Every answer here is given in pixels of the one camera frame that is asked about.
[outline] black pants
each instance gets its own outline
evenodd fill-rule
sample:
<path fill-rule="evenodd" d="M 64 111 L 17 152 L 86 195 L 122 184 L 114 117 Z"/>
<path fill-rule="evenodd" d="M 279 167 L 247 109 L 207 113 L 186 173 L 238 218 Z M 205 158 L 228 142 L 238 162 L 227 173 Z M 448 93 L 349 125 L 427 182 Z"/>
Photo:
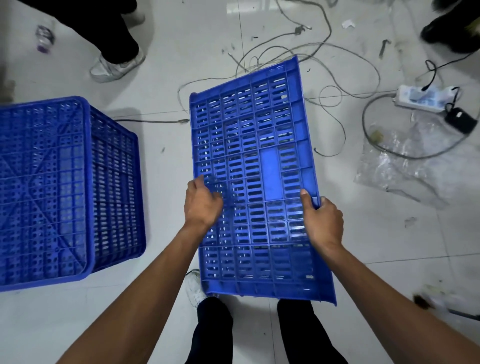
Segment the black pants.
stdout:
<path fill-rule="evenodd" d="M 55 17 L 95 45 L 110 63 L 124 63 L 138 54 L 121 14 L 137 8 L 135 0 L 20 0 Z"/>
<path fill-rule="evenodd" d="M 290 364 L 347 363 L 332 346 L 310 301 L 280 300 L 276 309 Z M 198 305 L 197 315 L 198 325 L 186 364 L 231 364 L 233 319 L 227 307 L 218 298 L 208 297 Z"/>

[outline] white power strip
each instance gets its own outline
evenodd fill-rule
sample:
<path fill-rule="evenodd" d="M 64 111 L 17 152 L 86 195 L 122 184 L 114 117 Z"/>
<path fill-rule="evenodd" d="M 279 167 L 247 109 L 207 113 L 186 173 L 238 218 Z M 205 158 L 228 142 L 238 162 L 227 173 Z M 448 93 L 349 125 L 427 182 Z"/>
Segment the white power strip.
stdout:
<path fill-rule="evenodd" d="M 395 96 L 395 105 L 410 109 L 420 109 L 431 112 L 445 111 L 445 105 L 452 102 L 459 91 L 455 86 L 438 90 L 431 85 L 426 91 L 422 87 L 401 85 Z"/>

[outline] blue plastic basket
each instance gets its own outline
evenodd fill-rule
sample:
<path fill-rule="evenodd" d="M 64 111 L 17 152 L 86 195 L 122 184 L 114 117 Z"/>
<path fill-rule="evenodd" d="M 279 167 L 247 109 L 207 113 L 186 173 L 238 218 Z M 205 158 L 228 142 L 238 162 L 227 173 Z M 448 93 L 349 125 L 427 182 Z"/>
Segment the blue plastic basket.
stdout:
<path fill-rule="evenodd" d="M 190 95 L 193 173 L 224 198 L 199 248 L 206 293 L 328 301 L 332 272 L 308 241 L 318 205 L 297 57 Z"/>
<path fill-rule="evenodd" d="M 0 291 L 145 250 L 137 136 L 82 97 L 0 108 Z"/>

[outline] hand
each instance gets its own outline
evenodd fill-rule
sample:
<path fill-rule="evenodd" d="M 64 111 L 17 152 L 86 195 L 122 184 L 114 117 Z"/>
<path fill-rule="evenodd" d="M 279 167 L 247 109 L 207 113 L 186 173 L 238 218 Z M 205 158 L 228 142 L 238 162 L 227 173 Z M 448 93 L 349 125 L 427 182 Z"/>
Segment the hand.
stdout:
<path fill-rule="evenodd" d="M 218 192 L 210 193 L 204 185 L 203 175 L 188 182 L 185 205 L 183 205 L 186 225 L 199 226 L 206 231 L 215 224 L 222 208 L 222 196 Z"/>
<path fill-rule="evenodd" d="M 322 197 L 322 206 L 315 210 L 309 193 L 302 189 L 300 198 L 303 205 L 303 220 L 310 242 L 320 254 L 328 254 L 342 246 L 343 213 Z"/>

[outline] forearm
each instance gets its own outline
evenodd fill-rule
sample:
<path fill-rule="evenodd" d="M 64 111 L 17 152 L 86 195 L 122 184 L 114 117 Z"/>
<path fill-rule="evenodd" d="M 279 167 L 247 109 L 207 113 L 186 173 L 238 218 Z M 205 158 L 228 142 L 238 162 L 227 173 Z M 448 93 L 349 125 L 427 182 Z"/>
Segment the forearm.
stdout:
<path fill-rule="evenodd" d="M 342 246 L 323 254 L 396 363 L 473 363 L 480 348 L 398 293 Z"/>
<path fill-rule="evenodd" d="M 73 343 L 58 364 L 146 363 L 205 232 L 202 227 L 185 225 Z"/>

